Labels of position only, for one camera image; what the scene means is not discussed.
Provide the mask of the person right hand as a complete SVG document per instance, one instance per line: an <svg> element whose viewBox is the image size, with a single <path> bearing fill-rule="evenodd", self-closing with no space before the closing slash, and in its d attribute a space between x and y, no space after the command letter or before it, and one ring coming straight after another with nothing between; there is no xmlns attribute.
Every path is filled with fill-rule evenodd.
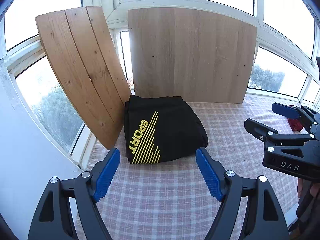
<svg viewBox="0 0 320 240"><path fill-rule="evenodd" d="M298 178L298 217L301 233L312 230L319 224L319 183Z"/></svg>

